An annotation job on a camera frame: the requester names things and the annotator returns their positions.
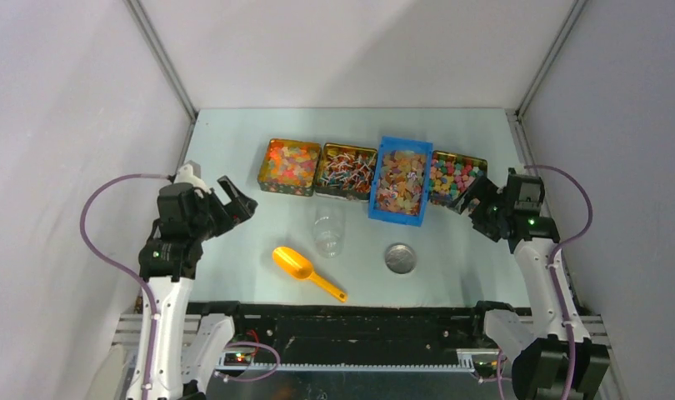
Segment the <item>orange plastic scoop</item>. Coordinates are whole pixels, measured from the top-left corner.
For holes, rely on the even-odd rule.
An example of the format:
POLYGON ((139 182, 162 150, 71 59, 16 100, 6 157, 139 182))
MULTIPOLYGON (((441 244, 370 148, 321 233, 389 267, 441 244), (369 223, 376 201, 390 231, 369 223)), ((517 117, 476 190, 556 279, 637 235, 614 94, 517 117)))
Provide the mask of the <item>orange plastic scoop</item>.
POLYGON ((290 247, 276 247, 272 251, 272 260, 291 277, 314 283, 341 303, 348 300, 348 295, 342 289, 319 275, 313 264, 296 250, 290 247))

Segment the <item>clear plastic jar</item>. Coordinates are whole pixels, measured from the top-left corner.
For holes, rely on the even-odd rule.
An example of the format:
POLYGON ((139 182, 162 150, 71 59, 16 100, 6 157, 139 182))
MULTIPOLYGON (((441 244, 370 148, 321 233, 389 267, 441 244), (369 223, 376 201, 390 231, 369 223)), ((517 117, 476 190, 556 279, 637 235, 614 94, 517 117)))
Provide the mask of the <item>clear plastic jar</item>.
POLYGON ((317 205, 312 228, 312 237, 317 252, 325 258, 335 258, 343 250, 344 235, 344 209, 333 205, 317 205))

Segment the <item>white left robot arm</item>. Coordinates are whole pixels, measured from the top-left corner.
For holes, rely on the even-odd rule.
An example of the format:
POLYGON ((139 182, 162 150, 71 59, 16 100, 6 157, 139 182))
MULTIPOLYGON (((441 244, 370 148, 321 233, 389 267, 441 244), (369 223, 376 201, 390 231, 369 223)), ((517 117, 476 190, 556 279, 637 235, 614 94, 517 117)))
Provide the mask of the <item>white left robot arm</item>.
POLYGON ((183 324, 203 243, 246 222, 258 206, 229 177, 217 181, 227 202, 197 179, 180 176, 158 192, 158 216, 138 255, 142 329, 128 399, 179 399, 183 395, 183 324))

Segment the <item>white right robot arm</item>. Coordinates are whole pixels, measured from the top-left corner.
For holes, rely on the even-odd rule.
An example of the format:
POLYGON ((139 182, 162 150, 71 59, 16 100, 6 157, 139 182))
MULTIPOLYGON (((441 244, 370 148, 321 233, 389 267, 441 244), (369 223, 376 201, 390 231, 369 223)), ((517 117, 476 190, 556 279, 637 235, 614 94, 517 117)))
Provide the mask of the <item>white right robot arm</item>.
POLYGON ((511 363, 511 383, 518 399, 593 399, 607 374, 608 348, 593 342, 577 310, 563 266, 563 247, 579 239, 561 239, 552 217, 542 214, 545 187, 540 177, 510 169, 499 187, 476 177, 450 204, 466 213, 475 231, 493 242, 504 240, 527 289, 532 327, 504 306, 472 321, 468 335, 479 348, 495 343, 499 357, 511 363))

